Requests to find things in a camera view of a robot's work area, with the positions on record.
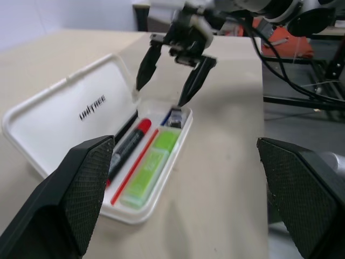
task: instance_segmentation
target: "unitree logo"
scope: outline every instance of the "unitree logo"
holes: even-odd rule
[[[96,101],[94,101],[92,104],[87,105],[86,109],[83,110],[82,113],[79,113],[79,118],[81,120],[84,120],[87,116],[90,116],[91,112],[95,113],[97,108],[101,106],[106,101],[106,98],[104,96],[101,96]]]

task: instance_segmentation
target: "table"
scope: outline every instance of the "table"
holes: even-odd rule
[[[73,71],[119,53],[136,76],[149,34],[63,30],[0,53],[0,115]],[[176,100],[190,68],[164,48],[143,98]],[[128,226],[100,216],[84,258],[267,259],[261,62],[249,38],[216,37],[218,57],[188,106],[194,122],[152,217]],[[0,135],[0,231],[42,180]]]

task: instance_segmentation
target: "robotic arm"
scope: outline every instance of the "robotic arm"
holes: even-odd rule
[[[220,29],[228,15],[247,10],[252,16],[263,16],[272,25],[286,26],[294,36],[321,32],[334,19],[343,0],[151,0],[150,17],[170,23],[165,36],[151,36],[136,79],[139,91],[151,79],[162,46],[170,47],[175,62],[193,67],[180,96],[185,105],[202,87],[216,59],[203,55],[213,40],[213,29]]]

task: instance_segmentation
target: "black textured pad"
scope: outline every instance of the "black textured pad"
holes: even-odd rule
[[[61,201],[80,255],[85,254],[98,219],[113,148],[109,139],[88,153]]]
[[[259,139],[257,146],[273,203],[296,247],[304,258],[319,258],[344,219],[337,200],[303,159],[303,152],[311,151],[270,139]],[[329,176],[337,177],[332,170]]]

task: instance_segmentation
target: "floor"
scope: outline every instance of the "floor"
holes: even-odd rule
[[[332,59],[339,42],[311,41],[316,59]],[[278,69],[277,63],[271,65]],[[308,73],[311,69],[306,65],[285,65],[290,79],[299,84],[310,84]],[[345,77],[340,81],[345,85]],[[291,89],[285,82],[275,77],[268,69],[263,68],[264,93],[300,97],[303,96]],[[265,136],[268,138],[291,142],[315,151],[331,151],[345,156],[345,124],[338,112],[332,112],[335,119],[331,120],[326,112],[314,111],[285,105],[265,104]],[[302,258],[292,242],[285,226],[275,224],[269,229],[270,259]]]

